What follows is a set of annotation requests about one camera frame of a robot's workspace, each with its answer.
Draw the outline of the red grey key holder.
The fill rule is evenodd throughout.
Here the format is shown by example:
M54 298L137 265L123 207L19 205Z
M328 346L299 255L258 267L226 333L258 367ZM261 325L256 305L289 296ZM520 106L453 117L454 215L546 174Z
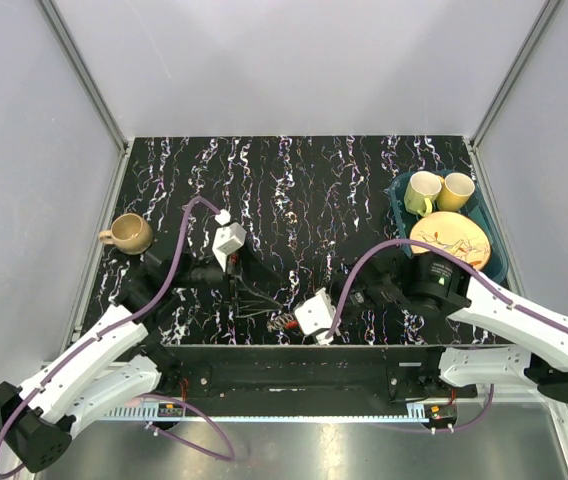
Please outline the red grey key holder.
M293 313L283 313L269 319L266 328L269 332L294 329L298 326L298 321Z

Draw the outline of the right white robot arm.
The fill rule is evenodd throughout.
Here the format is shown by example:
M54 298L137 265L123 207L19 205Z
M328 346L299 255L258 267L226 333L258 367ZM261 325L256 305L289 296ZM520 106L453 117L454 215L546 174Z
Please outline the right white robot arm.
M407 257L396 247L376 247L351 268L331 296L337 303L328 334L361 311L396 304L427 321L452 320L509 341L500 348L440 348L437 362L418 371L430 396L452 386L515 384L568 404L568 315L538 305L498 285L452 255Z

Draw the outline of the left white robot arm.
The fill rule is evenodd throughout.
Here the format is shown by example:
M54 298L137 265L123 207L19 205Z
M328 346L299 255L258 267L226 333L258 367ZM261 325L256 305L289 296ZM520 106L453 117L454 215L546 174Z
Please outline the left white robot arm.
M235 317L281 309L267 289L280 274L247 247L197 259L146 253L103 316L56 360L20 385L0 383L0 447L40 472L95 420L138 396L185 394L201 368L161 344L180 289L212 289Z

